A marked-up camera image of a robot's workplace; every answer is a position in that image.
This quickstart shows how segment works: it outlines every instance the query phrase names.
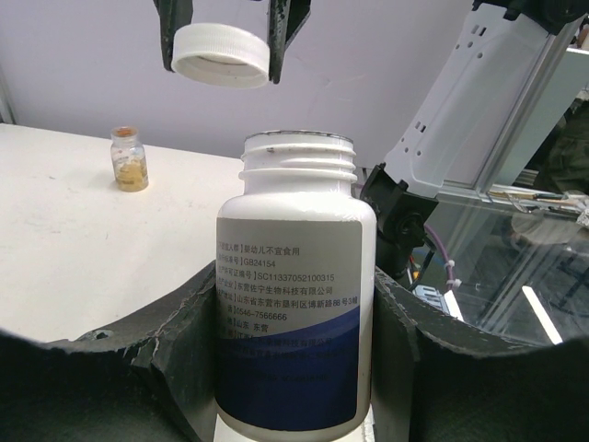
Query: white table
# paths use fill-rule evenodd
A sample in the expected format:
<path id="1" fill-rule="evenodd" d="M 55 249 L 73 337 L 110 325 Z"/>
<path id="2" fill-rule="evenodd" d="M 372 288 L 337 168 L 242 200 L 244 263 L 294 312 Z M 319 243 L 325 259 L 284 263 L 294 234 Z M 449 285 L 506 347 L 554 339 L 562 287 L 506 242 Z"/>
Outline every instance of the white table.
<path id="1" fill-rule="evenodd" d="M 110 140 L 0 124 L 0 328 L 72 340 L 214 259 L 217 212 L 243 192 L 241 161 L 145 150 L 149 187 L 120 192 Z M 366 431 L 341 442 L 363 441 Z M 248 439 L 219 420 L 215 440 Z"/>

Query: metal frame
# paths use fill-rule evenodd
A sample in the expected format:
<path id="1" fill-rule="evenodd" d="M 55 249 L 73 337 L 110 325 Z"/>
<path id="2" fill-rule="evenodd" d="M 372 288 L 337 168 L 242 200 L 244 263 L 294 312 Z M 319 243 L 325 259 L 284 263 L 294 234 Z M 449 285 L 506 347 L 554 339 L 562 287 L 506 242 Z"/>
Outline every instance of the metal frame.
<path id="1" fill-rule="evenodd" d="M 8 96 L 8 86 L 0 66 L 0 122 L 8 124 L 16 124 L 15 114 L 10 105 L 10 97 Z"/>
<path id="2" fill-rule="evenodd" d="M 525 122 L 536 107 L 542 92 L 552 78 L 582 21 L 583 19 L 580 18 L 570 23 L 563 28 L 558 36 L 549 39 L 475 182 L 474 190 L 476 192 L 485 193 L 495 184 L 517 138 L 525 127 Z"/>
<path id="3" fill-rule="evenodd" d="M 534 19 L 502 7 L 469 12 L 454 50 L 411 125 L 385 156 L 385 171 L 434 197 L 445 180 L 475 189 L 514 104 L 554 38 Z"/>

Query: small glass vial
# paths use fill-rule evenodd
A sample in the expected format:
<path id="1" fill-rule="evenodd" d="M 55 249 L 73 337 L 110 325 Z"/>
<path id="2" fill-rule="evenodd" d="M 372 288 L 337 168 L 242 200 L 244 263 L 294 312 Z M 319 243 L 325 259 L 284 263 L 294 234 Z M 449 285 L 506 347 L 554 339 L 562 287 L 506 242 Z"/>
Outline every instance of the small glass vial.
<path id="1" fill-rule="evenodd" d="M 124 192 L 139 192 L 147 187 L 145 148 L 134 127 L 117 127 L 112 130 L 110 157 L 117 186 Z"/>
<path id="2" fill-rule="evenodd" d="M 245 192 L 217 217 L 221 418 L 261 442 L 325 442 L 370 403 L 376 220 L 351 196 L 352 141 L 246 140 Z"/>

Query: bottle cap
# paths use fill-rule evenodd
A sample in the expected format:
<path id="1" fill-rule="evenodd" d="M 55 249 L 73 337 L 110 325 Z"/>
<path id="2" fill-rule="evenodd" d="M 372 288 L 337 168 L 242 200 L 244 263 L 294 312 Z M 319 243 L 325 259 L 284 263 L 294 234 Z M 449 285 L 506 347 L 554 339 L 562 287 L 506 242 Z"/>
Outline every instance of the bottle cap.
<path id="1" fill-rule="evenodd" d="M 208 85 L 261 87 L 268 83 L 270 48 L 256 35 L 219 23 L 195 23 L 174 37 L 172 69 Z"/>

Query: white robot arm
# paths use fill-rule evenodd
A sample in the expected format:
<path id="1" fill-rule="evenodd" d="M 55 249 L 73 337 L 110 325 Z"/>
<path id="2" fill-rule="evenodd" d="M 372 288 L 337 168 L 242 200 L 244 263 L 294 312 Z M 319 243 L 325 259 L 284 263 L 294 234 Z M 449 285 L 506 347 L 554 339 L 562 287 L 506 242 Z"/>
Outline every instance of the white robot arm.
<path id="1" fill-rule="evenodd" d="M 488 118 L 490 103 L 499 100 L 507 115 L 544 49 L 550 35 L 532 18 L 504 16 L 505 8 L 484 4 L 468 14 L 442 73 L 387 154 L 385 171 L 411 193 L 435 197 L 479 124 L 495 123 L 499 133 Z"/>
<path id="2" fill-rule="evenodd" d="M 428 241 L 425 220 L 458 156 L 468 155 L 472 131 L 501 131 L 491 113 L 509 114 L 547 39 L 587 11 L 587 0 L 475 2 L 412 124 L 362 190 L 378 219 L 378 267 L 403 275 L 412 249 Z"/>

